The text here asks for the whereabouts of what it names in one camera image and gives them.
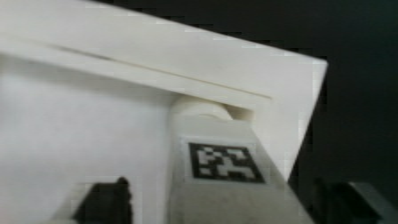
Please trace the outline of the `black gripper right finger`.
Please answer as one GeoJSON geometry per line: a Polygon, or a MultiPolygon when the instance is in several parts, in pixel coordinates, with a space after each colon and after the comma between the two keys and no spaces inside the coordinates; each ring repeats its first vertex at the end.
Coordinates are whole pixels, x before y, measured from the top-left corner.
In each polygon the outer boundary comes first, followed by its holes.
{"type": "Polygon", "coordinates": [[[316,224],[398,224],[398,209],[366,182],[314,182],[316,224]]]}

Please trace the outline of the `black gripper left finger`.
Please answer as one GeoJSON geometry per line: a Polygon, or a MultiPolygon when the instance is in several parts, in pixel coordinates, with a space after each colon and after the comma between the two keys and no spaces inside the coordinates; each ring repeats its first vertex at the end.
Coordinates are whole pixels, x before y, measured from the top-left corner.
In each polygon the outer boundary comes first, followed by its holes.
{"type": "Polygon", "coordinates": [[[131,193],[124,177],[96,183],[73,214],[78,224],[131,224],[131,193]]]}

